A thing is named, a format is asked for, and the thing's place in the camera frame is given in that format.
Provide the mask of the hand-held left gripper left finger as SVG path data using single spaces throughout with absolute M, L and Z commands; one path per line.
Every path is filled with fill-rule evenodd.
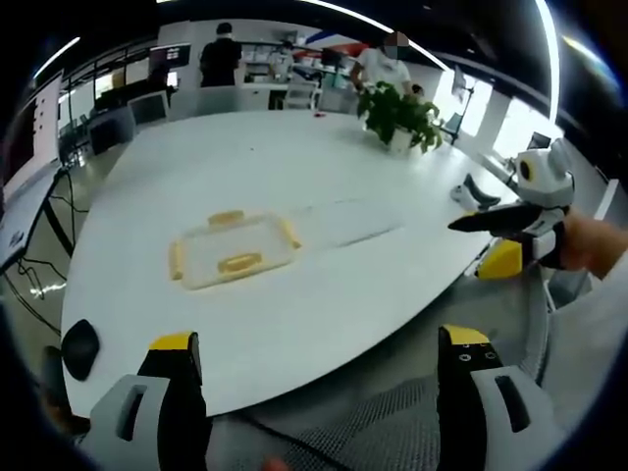
M 93 406 L 80 450 L 99 470 L 205 470 L 211 420 L 196 332 L 150 344 L 138 372 Z

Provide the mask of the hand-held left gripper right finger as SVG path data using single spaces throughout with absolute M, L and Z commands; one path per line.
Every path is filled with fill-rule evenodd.
M 564 439 L 549 396 L 477 330 L 439 327 L 440 470 L 540 470 Z

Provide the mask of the person's right hand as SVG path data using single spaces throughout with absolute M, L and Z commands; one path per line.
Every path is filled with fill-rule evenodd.
M 564 228 L 559 257 L 565 270 L 586 270 L 603 280 L 627 250 L 626 231 L 577 211 L 565 217 Z

